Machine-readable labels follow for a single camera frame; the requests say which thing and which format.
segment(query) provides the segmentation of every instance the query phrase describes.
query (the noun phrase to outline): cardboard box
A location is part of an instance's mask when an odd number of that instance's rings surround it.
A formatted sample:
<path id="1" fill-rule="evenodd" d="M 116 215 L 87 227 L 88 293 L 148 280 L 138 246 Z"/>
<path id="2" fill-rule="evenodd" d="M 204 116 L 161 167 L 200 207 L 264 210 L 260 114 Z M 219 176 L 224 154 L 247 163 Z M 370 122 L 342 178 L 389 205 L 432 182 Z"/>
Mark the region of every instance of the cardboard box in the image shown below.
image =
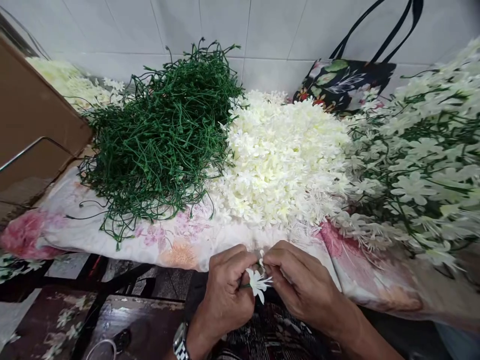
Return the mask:
<path id="1" fill-rule="evenodd" d="M 1 231 L 42 196 L 90 142 L 92 131 L 1 36 L 0 69 Z"/>

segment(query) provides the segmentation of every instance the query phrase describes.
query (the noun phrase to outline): wristwatch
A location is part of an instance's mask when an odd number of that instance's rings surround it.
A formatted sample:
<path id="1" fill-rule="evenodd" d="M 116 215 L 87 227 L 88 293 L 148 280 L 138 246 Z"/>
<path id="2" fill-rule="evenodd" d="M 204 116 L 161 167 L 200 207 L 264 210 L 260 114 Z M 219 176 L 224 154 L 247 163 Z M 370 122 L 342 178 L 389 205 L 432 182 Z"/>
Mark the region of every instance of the wristwatch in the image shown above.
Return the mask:
<path id="1" fill-rule="evenodd" d="M 190 354 L 187 350 L 187 330 L 189 324 L 182 322 L 176 330 L 173 338 L 173 353 L 178 360 L 190 360 Z"/>

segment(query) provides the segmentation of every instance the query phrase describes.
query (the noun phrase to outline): left hand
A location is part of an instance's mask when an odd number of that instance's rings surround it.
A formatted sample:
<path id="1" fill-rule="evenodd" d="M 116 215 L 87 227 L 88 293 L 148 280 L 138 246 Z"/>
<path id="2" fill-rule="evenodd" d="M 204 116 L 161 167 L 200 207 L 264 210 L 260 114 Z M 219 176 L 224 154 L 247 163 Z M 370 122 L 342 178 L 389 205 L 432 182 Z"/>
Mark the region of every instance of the left hand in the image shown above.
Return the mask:
<path id="1" fill-rule="evenodd" d="M 210 258 L 205 298 L 189 325 L 186 345 L 190 356 L 205 356 L 220 338 L 245 325 L 254 313 L 255 298 L 245 270 L 258 261 L 245 245 L 236 245 Z"/>

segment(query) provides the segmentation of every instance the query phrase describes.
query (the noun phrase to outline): hand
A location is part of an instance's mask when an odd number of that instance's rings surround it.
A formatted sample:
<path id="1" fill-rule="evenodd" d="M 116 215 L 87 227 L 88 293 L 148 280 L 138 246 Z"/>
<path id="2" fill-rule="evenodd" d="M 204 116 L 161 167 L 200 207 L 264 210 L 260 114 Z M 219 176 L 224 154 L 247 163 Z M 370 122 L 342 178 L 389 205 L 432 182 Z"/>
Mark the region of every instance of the hand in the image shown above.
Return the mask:
<path id="1" fill-rule="evenodd" d="M 286 241 L 263 257 L 273 287 L 297 319 L 340 341 L 346 324 L 357 322 L 356 306 L 337 289 L 318 259 Z"/>
<path id="2" fill-rule="evenodd" d="M 220 338 L 245 325 L 254 313 L 255 299 L 250 288 L 241 288 L 250 279 L 245 272 L 258 261 L 237 245 L 210 258 L 208 282 L 203 301 L 189 325 L 186 345 L 193 360 L 204 357 Z"/>

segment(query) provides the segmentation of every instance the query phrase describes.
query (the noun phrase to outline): pile of white flowers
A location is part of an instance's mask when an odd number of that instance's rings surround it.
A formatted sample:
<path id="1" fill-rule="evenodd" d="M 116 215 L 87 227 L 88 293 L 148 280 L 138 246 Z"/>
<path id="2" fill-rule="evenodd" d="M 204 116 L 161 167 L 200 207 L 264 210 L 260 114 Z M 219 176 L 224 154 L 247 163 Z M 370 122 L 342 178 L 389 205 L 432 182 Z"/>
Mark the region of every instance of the pile of white flowers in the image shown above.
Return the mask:
<path id="1" fill-rule="evenodd" d="M 480 235 L 480 39 L 413 77 L 381 107 L 375 91 L 345 118 L 353 214 L 332 222 L 370 249 L 404 242 L 412 255 L 455 266 Z"/>
<path id="2" fill-rule="evenodd" d="M 321 106 L 284 104 L 285 96 L 252 91 L 233 101 L 234 121 L 225 129 L 233 166 L 207 188 L 215 213 L 227 222 L 300 227 L 308 236 L 346 200 L 343 148 L 350 137 Z"/>
<path id="3" fill-rule="evenodd" d="M 104 84 L 112 88 L 108 91 L 100 86 L 98 79 L 95 79 L 95 83 L 91 82 L 69 62 L 39 57 L 27 57 L 26 60 L 80 114 L 90 109 L 91 105 L 115 104 L 123 99 L 123 82 L 104 78 Z"/>

